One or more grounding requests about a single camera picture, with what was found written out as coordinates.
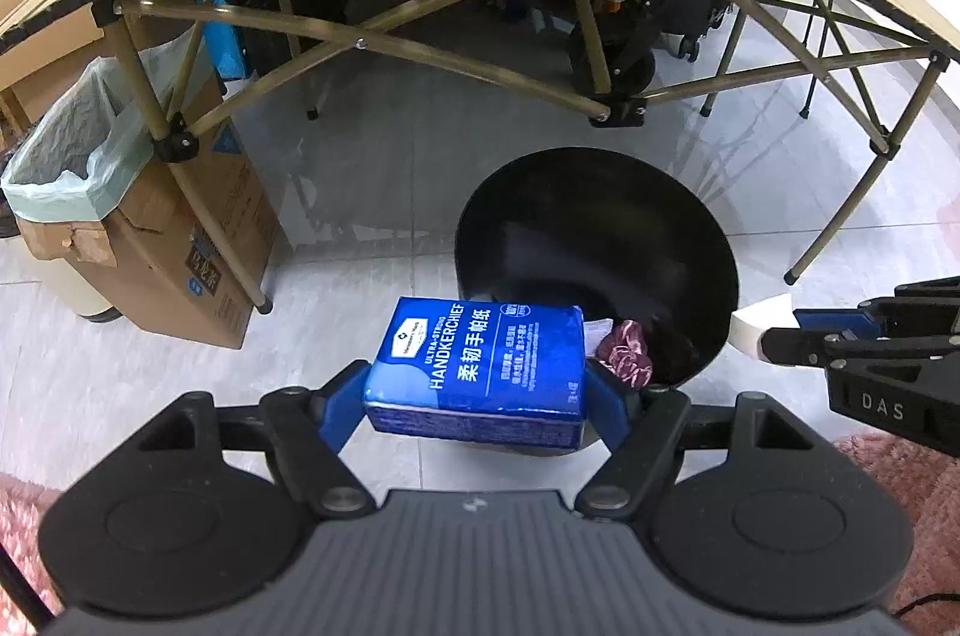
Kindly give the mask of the purple satin scrunchie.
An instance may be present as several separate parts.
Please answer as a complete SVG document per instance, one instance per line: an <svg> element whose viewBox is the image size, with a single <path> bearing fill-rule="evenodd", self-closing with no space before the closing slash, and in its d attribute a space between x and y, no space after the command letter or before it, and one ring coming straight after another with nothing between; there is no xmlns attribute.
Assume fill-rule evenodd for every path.
<svg viewBox="0 0 960 636"><path fill-rule="evenodd" d="M596 358L632 391L640 391L651 382L652 360L643 327L633 319L620 322L602 338Z"/></svg>

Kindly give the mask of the blue tissue pack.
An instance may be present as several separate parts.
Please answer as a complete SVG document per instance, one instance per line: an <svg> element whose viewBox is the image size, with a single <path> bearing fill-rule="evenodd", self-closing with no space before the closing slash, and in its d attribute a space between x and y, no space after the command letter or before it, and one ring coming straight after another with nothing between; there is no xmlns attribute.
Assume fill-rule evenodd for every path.
<svg viewBox="0 0 960 636"><path fill-rule="evenodd" d="M576 306L404 296L363 402L381 433L574 451L586 399Z"/></svg>

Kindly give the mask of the black trash bin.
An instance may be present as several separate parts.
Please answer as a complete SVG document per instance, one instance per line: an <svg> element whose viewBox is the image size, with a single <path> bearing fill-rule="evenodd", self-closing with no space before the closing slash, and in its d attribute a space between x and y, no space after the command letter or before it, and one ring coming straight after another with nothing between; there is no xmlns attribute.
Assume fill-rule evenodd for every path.
<svg viewBox="0 0 960 636"><path fill-rule="evenodd" d="M602 148L547 148L494 171L460 214L454 264L465 299L638 322L658 388L711 365L739 306L734 253L708 207Z"/></svg>

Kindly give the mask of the cardboard box with liner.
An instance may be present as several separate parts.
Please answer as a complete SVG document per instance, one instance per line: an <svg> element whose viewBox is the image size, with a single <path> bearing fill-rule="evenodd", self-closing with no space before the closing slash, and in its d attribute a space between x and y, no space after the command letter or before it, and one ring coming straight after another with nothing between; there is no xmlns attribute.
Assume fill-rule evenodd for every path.
<svg viewBox="0 0 960 636"><path fill-rule="evenodd" d="M260 280L278 233L232 122L184 163ZM37 260L63 259L146 332L239 350L254 304L155 155L114 58L94 58L7 161L7 198Z"/></svg>

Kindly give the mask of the folding table frame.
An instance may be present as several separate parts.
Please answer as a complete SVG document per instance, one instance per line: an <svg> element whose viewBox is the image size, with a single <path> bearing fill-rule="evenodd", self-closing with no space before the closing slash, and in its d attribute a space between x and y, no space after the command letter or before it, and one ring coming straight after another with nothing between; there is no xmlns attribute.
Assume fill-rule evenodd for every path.
<svg viewBox="0 0 960 636"><path fill-rule="evenodd" d="M291 10L334 23L366 17L393 0L291 0ZM466 54L519 70L555 88L576 90L586 76L576 26L566 20L573 0L466 0L418 19L402 37L438 44L444 59ZM348 51L257 95L233 118L244 121L247 152L259 162L263 184L298 259L373 259L409 256L415 269L452 265L455 230L473 189L496 168L548 147L590 145L631 155L685 184L716 217L734 246L788 241L797 246L823 217L827 202L853 177L841 156L839 126L828 129L839 106L823 111L822 129L788 119L794 84L755 83L722 92L722 113L705 121L686 100L657 103L641 131L594 131L583 113L370 51ZM295 150L295 121L314 108L317 124L302 126L306 148ZM935 223L942 249L958 265L957 158L947 160L947 138L919 136L896 189L877 189L846 220L846 246L877 251L882 264L897 259L923 278Z"/></svg>

